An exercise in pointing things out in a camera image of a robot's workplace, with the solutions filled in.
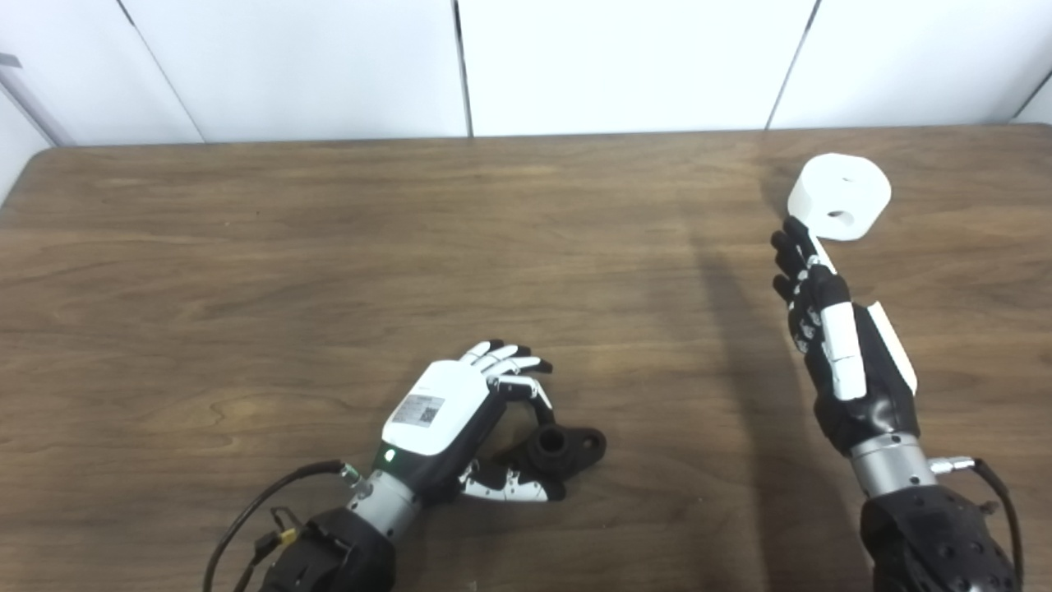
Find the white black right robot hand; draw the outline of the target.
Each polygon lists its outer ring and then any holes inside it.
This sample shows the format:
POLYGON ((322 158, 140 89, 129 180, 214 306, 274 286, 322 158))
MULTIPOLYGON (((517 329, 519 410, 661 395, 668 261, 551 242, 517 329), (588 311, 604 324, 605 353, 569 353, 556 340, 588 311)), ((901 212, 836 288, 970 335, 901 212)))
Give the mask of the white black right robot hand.
POLYGON ((851 295, 803 221, 788 216, 771 236, 773 289, 816 389, 820 431, 842 456, 884 434, 920 436, 916 375, 878 304, 851 295))

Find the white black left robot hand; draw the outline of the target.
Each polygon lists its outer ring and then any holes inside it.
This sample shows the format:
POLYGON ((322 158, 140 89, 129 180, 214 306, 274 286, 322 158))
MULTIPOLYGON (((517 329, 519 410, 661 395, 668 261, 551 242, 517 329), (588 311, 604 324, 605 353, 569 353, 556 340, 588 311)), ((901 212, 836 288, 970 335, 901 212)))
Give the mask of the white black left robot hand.
POLYGON ((478 454, 511 402, 526 402, 541 426, 555 409, 537 373, 548 360, 525 345, 484 340, 457 359, 432 361, 385 421, 373 468, 398 479, 418 505, 461 495, 498 502, 557 502, 563 483, 478 454))

